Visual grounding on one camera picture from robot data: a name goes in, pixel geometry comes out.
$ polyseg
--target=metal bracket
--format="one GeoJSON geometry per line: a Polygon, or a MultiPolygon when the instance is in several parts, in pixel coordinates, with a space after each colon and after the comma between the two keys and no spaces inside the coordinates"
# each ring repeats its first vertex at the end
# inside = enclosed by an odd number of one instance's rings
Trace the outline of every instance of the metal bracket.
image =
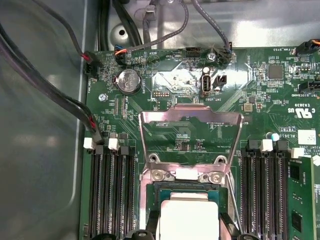
{"type": "Polygon", "coordinates": [[[142,111],[138,118],[145,165],[147,169],[163,170],[170,173],[176,173],[177,170],[179,171],[181,169],[189,169],[192,172],[197,171],[199,178],[201,175],[211,175],[213,172],[221,173],[221,177],[224,178],[225,174],[230,171],[242,130],[242,123],[244,120],[244,116],[242,114],[235,112],[214,112],[209,106],[205,106],[203,104],[178,103],[175,106],[170,107],[167,111],[142,111]],[[179,122],[183,117],[196,117],[202,123],[238,126],[228,154],[227,163],[196,164],[191,167],[184,167],[176,162],[162,162],[156,153],[149,153],[145,140],[144,124],[149,124],[151,122],[179,122]]]}

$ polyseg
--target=internal usb port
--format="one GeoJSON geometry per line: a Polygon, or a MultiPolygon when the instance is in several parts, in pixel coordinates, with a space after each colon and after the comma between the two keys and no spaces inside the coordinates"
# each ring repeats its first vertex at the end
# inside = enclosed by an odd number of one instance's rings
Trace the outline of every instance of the internal usb port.
{"type": "Polygon", "coordinates": [[[202,76],[201,88],[204,93],[211,92],[211,77],[209,75],[202,76]]]}

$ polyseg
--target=shiny metal surface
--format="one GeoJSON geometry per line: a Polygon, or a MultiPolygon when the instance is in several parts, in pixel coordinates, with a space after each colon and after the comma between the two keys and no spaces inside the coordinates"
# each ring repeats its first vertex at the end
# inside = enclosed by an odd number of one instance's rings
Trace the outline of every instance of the shiny metal surface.
{"type": "Polygon", "coordinates": [[[150,170],[164,170],[167,172],[176,172],[178,169],[188,169],[192,173],[195,172],[195,179],[197,179],[197,177],[200,177],[200,175],[197,174],[205,175],[212,172],[221,172],[225,175],[229,172],[241,134],[244,116],[236,112],[214,112],[209,106],[202,104],[178,103],[175,106],[170,107],[167,111],[142,111],[139,113],[138,119],[146,167],[150,170]],[[154,161],[152,157],[149,158],[150,153],[145,140],[146,133],[144,125],[151,122],[179,122],[182,117],[196,117],[202,123],[221,123],[230,126],[237,126],[226,163],[196,164],[190,168],[186,168],[181,166],[179,163],[172,162],[173,160],[171,159],[160,159],[160,161],[154,161]]]}
{"type": "MultiPolygon", "coordinates": [[[[203,3],[204,9],[224,29],[233,47],[296,46],[305,40],[319,37],[318,0],[254,0],[203,3]]],[[[142,17],[148,0],[131,1],[129,13],[142,36],[142,17]]],[[[222,44],[211,26],[188,4],[190,19],[186,29],[165,41],[158,48],[183,48],[222,44]]],[[[111,10],[110,29],[120,23],[111,10]]],[[[152,22],[151,40],[177,30],[184,19],[184,10],[173,2],[158,8],[158,22],[152,22]]]]}
{"type": "MultiPolygon", "coordinates": [[[[44,2],[67,19],[80,46],[94,49],[94,1],[44,2]]],[[[0,21],[43,76],[84,99],[81,59],[59,22],[30,0],[1,0],[0,21]]],[[[78,239],[83,127],[1,57],[0,112],[0,239],[78,239]]]]}

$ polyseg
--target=white label sticker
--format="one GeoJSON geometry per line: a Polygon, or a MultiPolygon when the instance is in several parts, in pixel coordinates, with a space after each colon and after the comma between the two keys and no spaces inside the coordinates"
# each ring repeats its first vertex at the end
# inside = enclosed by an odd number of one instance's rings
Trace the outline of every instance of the white label sticker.
{"type": "Polygon", "coordinates": [[[299,145],[317,145],[316,130],[298,130],[299,145]]]}

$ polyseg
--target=gray metal panel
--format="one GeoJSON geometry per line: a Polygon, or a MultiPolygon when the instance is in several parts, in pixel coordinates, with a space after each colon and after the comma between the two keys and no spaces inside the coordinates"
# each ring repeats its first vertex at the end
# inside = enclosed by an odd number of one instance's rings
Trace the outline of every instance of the gray metal panel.
{"type": "MultiPolygon", "coordinates": [[[[164,24],[151,23],[151,39],[177,30],[184,19],[182,7],[174,0],[158,10],[158,19],[164,24]]],[[[136,21],[142,36],[142,16],[149,0],[131,1],[127,9],[136,21]]],[[[213,2],[202,6],[218,21],[233,47],[296,46],[305,40],[319,38],[320,4],[318,0],[253,0],[235,2],[213,2]]],[[[183,48],[211,46],[222,41],[212,27],[188,4],[190,18],[186,29],[158,48],[183,48]]],[[[120,24],[116,12],[110,17],[109,29],[120,24]]]]}
{"type": "MultiPolygon", "coordinates": [[[[97,1],[44,2],[68,20],[80,45],[87,11],[85,47],[94,49],[97,1]]],[[[1,0],[0,21],[47,79],[78,99],[86,81],[64,27],[30,0],[1,0]]],[[[0,238],[77,239],[82,147],[76,136],[83,135],[83,127],[77,131],[74,117],[24,82],[1,57],[0,113],[0,238]]]]}

